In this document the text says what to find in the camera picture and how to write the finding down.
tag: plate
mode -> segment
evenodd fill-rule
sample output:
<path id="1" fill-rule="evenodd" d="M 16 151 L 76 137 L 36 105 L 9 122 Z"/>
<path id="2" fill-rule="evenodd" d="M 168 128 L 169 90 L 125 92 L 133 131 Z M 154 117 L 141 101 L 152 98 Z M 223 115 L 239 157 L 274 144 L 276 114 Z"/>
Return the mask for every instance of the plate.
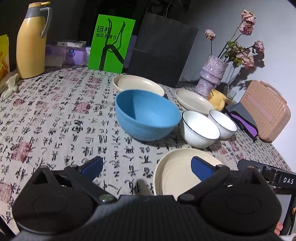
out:
<path id="1" fill-rule="evenodd" d="M 191 171 L 191 159 L 198 156 L 211 165 L 222 164 L 212 155 L 198 149 L 175 149 L 164 155 L 158 162 L 154 177 L 154 195 L 173 195 L 177 200 L 180 194 L 200 183 Z"/>
<path id="2" fill-rule="evenodd" d="M 113 85 L 118 92 L 122 92 L 124 90 L 146 90 L 160 96 L 165 95 L 165 91 L 160 85 L 152 80 L 135 75 L 122 74 L 116 76 L 113 78 Z"/>
<path id="3" fill-rule="evenodd" d="M 209 111 L 215 109 L 209 101 L 192 91 L 176 89 L 175 95 L 177 101 L 187 110 L 195 110 L 208 116 Z"/>

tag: suitcase handle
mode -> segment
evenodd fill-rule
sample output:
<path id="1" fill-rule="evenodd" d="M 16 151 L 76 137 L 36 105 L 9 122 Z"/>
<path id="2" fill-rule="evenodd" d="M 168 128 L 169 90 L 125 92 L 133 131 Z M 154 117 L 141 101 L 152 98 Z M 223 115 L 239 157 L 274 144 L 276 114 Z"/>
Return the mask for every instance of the suitcase handle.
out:
<path id="1" fill-rule="evenodd" d="M 279 95 L 280 99 L 281 99 L 283 102 L 287 103 L 287 101 L 283 98 L 283 96 L 282 96 L 282 95 L 281 95 L 281 94 L 280 94 L 280 93 L 279 93 L 274 87 L 272 87 L 270 84 L 265 83 L 265 82 L 263 82 L 263 81 L 260 81 L 260 83 L 263 84 L 264 86 L 266 86 L 266 87 L 272 89 L 274 92 L 276 92 L 276 93 Z"/>

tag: thermos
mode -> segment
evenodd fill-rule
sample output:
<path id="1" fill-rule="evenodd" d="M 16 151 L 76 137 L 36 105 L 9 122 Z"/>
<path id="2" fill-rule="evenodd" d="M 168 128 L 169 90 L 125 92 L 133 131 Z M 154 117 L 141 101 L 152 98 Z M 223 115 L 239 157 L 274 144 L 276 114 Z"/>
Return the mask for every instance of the thermos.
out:
<path id="1" fill-rule="evenodd" d="M 17 72 L 21 79 L 32 78 L 45 71 L 46 35 L 52 19 L 50 2 L 29 4 L 17 35 Z"/>

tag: yellow package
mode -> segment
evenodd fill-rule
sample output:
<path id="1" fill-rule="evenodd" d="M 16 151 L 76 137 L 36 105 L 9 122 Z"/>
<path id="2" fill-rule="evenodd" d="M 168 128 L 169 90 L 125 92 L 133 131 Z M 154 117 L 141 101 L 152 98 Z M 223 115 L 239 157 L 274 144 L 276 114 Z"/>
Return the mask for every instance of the yellow package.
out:
<path id="1" fill-rule="evenodd" d="M 0 81 L 10 72 L 8 54 L 8 36 L 0 36 Z"/>

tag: table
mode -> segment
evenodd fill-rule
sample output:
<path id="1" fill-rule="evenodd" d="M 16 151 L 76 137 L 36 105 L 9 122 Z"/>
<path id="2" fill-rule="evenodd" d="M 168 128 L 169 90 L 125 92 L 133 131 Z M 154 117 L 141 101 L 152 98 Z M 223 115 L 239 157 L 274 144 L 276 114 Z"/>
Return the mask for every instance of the table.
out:
<path id="1" fill-rule="evenodd" d="M 95 184 L 116 197 L 151 195 L 161 157 L 175 148 L 190 148 L 178 128 L 155 142 L 139 142 L 125 133 L 115 115 L 116 75 L 86 67 L 49 68 L 24 80 L 19 93 L 0 101 L 0 214 L 14 232 L 12 205 L 40 165 L 60 170 L 101 156 L 104 167 Z M 162 87 L 183 111 L 175 89 Z M 178 87 L 194 86 L 180 82 Z M 253 143 L 239 129 L 227 141 L 203 150 L 231 169 L 245 158 L 290 170 L 272 144 Z"/>

